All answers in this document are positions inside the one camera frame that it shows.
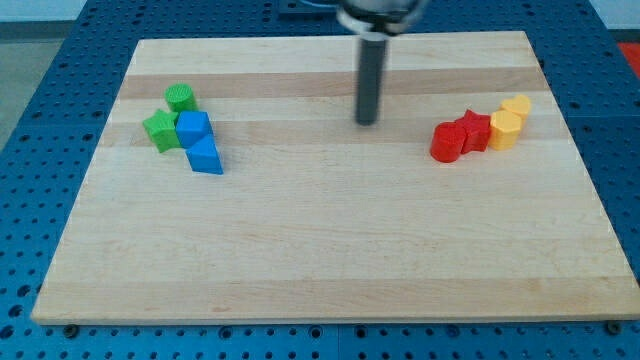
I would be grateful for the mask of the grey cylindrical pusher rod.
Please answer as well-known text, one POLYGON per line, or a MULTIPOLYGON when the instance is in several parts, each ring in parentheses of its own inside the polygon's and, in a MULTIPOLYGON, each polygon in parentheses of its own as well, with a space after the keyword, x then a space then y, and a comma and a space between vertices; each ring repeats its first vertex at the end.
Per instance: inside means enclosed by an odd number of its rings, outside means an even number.
POLYGON ((386 36, 377 33, 360 36, 355 120, 361 126, 373 125, 378 119, 386 49, 386 36))

